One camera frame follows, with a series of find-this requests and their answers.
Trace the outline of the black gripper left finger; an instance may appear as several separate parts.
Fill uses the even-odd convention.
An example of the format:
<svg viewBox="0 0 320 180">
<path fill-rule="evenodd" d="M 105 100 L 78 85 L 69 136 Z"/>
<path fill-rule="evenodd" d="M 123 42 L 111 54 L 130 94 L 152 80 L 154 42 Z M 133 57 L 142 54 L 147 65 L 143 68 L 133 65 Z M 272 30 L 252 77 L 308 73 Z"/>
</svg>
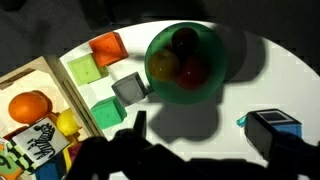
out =
<svg viewBox="0 0 320 180">
<path fill-rule="evenodd" d="M 86 139 L 66 175 L 66 180 L 109 180 L 122 171 L 129 180 L 191 180 L 195 167 L 160 144 L 146 140 L 145 111 L 139 111 L 132 128 L 116 132 L 112 140 Z"/>
</svg>

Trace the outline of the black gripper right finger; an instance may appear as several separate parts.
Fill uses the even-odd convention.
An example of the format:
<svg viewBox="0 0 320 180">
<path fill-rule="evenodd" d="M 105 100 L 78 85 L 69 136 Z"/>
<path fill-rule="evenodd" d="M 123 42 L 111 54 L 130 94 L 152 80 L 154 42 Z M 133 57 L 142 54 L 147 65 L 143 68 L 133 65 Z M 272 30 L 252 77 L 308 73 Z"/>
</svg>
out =
<svg viewBox="0 0 320 180">
<path fill-rule="evenodd" d="M 251 145 L 268 162 L 268 180 L 298 180 L 299 175 L 320 180 L 319 146 L 277 131 L 257 115 L 249 115 L 244 130 Z"/>
</svg>

